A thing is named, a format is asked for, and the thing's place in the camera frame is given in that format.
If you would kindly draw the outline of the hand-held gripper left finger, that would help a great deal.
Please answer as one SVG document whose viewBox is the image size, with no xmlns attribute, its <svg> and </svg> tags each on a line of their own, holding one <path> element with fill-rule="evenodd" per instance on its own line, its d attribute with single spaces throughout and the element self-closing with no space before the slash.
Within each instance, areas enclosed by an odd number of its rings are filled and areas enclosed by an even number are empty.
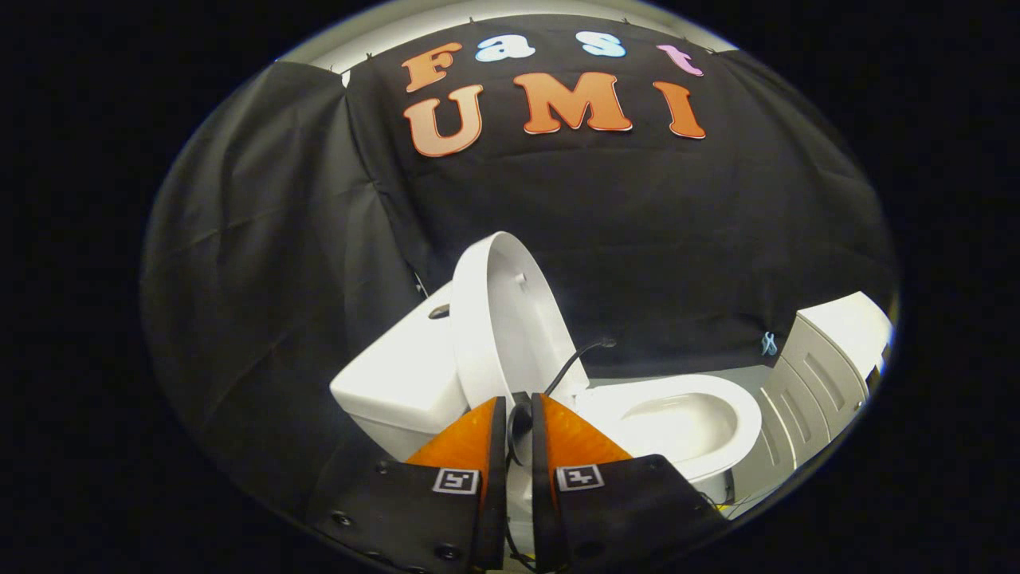
<svg viewBox="0 0 1020 574">
<path fill-rule="evenodd" d="M 407 461 L 321 481 L 308 522 L 386 572 L 484 573 L 505 563 L 506 400 L 473 408 Z"/>
</svg>

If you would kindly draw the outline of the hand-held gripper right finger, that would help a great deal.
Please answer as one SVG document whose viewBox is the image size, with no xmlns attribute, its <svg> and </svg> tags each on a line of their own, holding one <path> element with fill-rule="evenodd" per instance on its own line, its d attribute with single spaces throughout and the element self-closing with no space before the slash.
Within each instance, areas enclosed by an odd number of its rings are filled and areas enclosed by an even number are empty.
<svg viewBox="0 0 1020 574">
<path fill-rule="evenodd" d="M 631 455 L 532 395 L 539 573 L 641 573 L 721 537 L 728 520 L 660 454 Z"/>
</svg>

